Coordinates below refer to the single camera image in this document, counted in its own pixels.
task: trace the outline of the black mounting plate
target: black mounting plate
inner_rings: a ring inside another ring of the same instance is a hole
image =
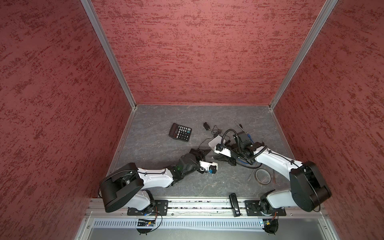
[[[255,211],[255,206],[259,206],[259,200],[245,200],[245,210],[247,211],[247,216],[264,216],[262,212],[260,211]],[[279,208],[277,210],[279,216],[287,216],[287,213],[285,212],[285,209]]]
[[[167,210],[168,210],[168,200],[155,200],[155,202],[156,202],[155,206],[157,207],[158,212],[162,216],[166,216]],[[144,214],[147,214],[147,212],[139,211],[133,207],[128,208],[128,211],[127,211],[128,216],[144,216]],[[152,212],[146,216],[154,216],[154,215],[155,215],[155,213]]]

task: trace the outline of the textured red wall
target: textured red wall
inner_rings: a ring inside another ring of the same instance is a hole
[[[325,0],[93,0],[140,104],[268,105]]]
[[[0,3],[0,239],[72,240],[130,107],[79,0]]]
[[[342,239],[384,238],[384,2],[339,0],[275,109]]]

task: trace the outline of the red panel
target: red panel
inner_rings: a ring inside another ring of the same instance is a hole
[[[0,239],[72,240],[129,104],[80,1],[0,11]]]
[[[324,0],[94,0],[140,104],[268,105]]]
[[[342,239],[384,237],[384,2],[339,0],[276,107]]]

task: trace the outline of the calculator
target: calculator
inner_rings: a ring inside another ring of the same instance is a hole
[[[185,127],[178,125],[176,123],[172,124],[172,127],[169,130],[168,136],[173,139],[188,142],[191,137],[192,129],[190,127]]]

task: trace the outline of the black plug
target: black plug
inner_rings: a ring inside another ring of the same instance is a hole
[[[205,122],[205,123],[203,124],[203,126],[204,126],[204,128],[205,128],[207,131],[210,129],[210,127],[209,127],[209,125],[208,125],[207,122]]]

